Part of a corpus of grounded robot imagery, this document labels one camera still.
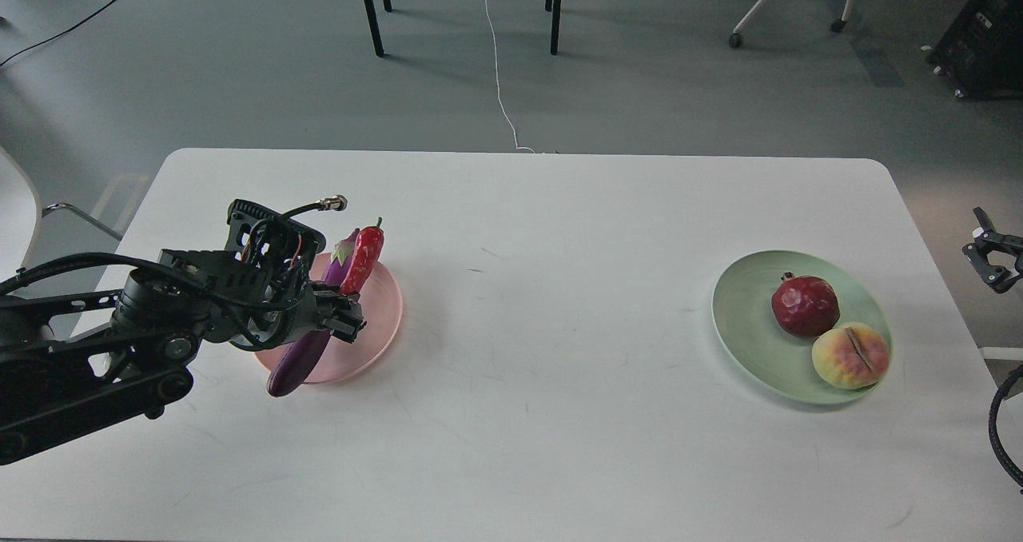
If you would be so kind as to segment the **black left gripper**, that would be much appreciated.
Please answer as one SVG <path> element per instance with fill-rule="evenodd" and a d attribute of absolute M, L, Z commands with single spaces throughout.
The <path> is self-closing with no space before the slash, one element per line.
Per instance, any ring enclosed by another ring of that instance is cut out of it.
<path fill-rule="evenodd" d="M 318 331 L 354 343 L 368 323 L 360 298 L 358 292 L 339 293 L 328 284 L 308 281 L 293 299 L 282 301 L 285 309 L 271 310 L 266 305 L 251 317 L 240 317 L 240 332 L 228 342 L 241 350 L 266 350 Z"/>

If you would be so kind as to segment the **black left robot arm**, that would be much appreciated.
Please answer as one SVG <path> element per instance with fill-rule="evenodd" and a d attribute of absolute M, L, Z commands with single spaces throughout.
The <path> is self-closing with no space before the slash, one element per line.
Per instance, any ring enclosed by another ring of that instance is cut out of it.
<path fill-rule="evenodd" d="M 309 332 L 354 341 L 358 295 L 311 279 L 326 240 L 296 221 L 347 205 L 336 195 L 279 213 L 237 199 L 224 249 L 164 249 L 157 261 L 82 252 L 4 280 L 2 463 L 160 417 L 193 388 L 202 342 L 259 352 Z"/>

